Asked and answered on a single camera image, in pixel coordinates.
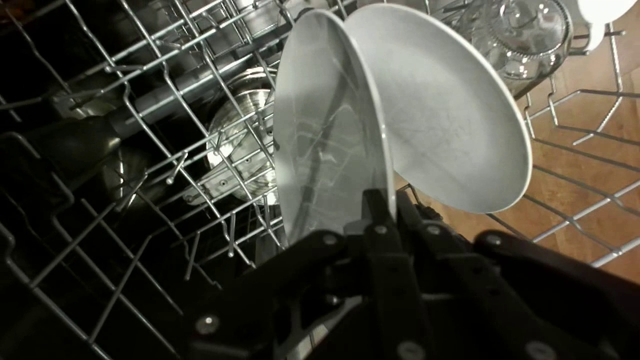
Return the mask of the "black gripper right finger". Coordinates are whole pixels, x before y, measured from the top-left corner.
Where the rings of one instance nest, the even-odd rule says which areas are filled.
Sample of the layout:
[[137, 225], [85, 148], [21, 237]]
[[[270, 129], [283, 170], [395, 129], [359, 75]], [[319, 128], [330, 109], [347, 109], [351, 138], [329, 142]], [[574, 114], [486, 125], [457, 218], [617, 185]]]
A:
[[442, 215], [422, 201], [415, 201], [408, 188], [396, 192], [399, 218], [408, 229], [424, 229], [430, 236], [442, 233]]

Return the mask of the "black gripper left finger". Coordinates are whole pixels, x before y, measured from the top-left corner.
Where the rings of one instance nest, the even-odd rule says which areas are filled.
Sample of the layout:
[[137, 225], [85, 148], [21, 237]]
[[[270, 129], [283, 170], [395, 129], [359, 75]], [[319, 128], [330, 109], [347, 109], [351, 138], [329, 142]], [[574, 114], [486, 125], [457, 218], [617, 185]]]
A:
[[367, 190], [362, 194], [362, 210], [367, 218], [364, 233], [368, 237], [396, 237], [396, 219], [388, 198], [380, 190]]

